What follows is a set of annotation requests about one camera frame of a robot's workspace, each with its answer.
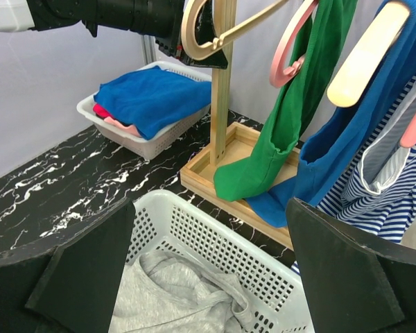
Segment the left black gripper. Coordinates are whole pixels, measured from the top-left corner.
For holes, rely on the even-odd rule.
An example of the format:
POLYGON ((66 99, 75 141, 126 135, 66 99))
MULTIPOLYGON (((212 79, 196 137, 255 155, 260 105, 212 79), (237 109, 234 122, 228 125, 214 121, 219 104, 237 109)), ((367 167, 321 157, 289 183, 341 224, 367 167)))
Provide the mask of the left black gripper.
MULTIPOLYGON (((83 19, 83 24, 92 36, 97 36, 99 26, 152 36, 165 55, 181 58, 183 1, 93 1, 91 5, 85 11, 87 16, 83 19)), ((196 42, 212 42, 215 37, 212 1, 206 1, 196 19, 196 42)), ((185 53, 185 64, 191 67, 226 69, 228 60, 223 50, 204 60, 195 60, 185 53)))

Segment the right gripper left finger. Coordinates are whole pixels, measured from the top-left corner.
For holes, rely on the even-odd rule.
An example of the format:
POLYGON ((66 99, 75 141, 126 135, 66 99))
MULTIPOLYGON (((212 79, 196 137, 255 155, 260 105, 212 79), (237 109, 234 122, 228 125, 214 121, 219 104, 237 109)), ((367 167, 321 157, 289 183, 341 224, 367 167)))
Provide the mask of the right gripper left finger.
POLYGON ((0 253, 0 332, 107 332, 135 206, 0 253))

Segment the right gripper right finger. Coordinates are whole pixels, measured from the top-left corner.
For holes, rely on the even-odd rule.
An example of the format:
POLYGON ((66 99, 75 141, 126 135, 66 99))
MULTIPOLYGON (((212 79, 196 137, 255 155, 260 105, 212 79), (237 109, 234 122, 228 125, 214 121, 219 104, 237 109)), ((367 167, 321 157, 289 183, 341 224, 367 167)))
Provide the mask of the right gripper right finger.
POLYGON ((298 198, 286 218, 316 332, 416 332, 416 250, 298 198))

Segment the beige plastic hanger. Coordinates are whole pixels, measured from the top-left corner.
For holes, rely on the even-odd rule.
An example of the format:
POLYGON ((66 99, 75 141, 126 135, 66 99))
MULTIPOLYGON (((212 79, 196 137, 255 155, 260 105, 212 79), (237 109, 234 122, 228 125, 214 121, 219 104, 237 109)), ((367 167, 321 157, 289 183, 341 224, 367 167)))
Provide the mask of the beige plastic hanger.
POLYGON ((188 1, 180 33, 183 49, 190 58, 205 60, 269 18, 285 3, 274 1, 237 24, 236 1, 188 1))

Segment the grey tank top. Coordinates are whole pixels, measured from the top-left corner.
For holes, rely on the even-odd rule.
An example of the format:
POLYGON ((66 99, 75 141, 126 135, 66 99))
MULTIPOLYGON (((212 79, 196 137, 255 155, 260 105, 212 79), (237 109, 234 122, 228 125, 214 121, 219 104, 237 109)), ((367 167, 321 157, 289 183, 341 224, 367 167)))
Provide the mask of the grey tank top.
POLYGON ((109 332, 247 332, 254 309, 239 279, 165 250, 123 269, 109 332))

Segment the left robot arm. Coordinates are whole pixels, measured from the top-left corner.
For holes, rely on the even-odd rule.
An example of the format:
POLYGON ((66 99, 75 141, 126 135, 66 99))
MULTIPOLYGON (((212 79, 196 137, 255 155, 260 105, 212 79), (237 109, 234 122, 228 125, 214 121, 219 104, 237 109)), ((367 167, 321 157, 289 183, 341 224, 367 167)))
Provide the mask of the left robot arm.
POLYGON ((21 0, 0 1, 0 32, 46 31, 79 22, 93 37, 99 26, 155 38, 159 50, 185 65, 226 69, 223 51, 204 60, 189 56, 182 46, 183 1, 151 0, 21 0))

